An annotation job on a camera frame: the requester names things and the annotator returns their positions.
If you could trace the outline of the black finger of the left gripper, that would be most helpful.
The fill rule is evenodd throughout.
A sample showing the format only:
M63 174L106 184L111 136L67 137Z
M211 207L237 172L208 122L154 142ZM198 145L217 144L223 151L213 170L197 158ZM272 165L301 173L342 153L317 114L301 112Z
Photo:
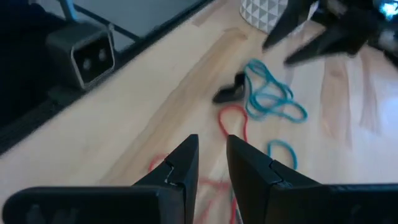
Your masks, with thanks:
M367 27L332 25L289 55L284 64L295 65L334 54L356 55L369 36Z
M267 50L280 42L307 20L311 5L317 0L288 0L287 7L265 39L262 49Z

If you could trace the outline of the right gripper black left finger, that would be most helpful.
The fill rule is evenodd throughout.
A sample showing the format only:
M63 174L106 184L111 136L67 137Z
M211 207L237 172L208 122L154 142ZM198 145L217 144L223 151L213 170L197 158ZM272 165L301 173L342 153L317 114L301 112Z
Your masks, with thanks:
M192 224L198 135L191 134L132 186L31 187L11 195L4 224Z

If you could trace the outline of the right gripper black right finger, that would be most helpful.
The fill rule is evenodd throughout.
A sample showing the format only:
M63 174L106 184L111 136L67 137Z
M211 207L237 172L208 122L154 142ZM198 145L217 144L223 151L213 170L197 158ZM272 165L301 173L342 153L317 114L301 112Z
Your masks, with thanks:
M321 184L235 135L226 154L244 224L398 224L398 184Z

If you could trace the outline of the black wide rubber band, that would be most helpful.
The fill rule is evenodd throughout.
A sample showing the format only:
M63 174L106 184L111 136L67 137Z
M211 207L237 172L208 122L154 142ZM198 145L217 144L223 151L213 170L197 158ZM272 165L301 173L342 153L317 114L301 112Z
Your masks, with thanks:
M234 76L234 83L222 86L214 95L214 104L232 103L241 101L246 93L246 74L239 72Z

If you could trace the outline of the green plant in white pot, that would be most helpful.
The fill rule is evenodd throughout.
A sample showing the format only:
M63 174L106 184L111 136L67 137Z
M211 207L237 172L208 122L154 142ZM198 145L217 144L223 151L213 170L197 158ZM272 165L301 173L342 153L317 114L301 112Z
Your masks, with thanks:
M248 24L268 34L287 4L288 0L241 0L239 12Z

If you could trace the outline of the blue stand pole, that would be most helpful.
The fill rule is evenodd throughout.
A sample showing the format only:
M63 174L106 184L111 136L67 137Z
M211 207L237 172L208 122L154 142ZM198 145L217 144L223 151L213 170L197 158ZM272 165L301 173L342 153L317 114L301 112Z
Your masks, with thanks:
M76 10L73 4L73 0L57 0L60 3L62 11L66 20L68 21L77 21Z

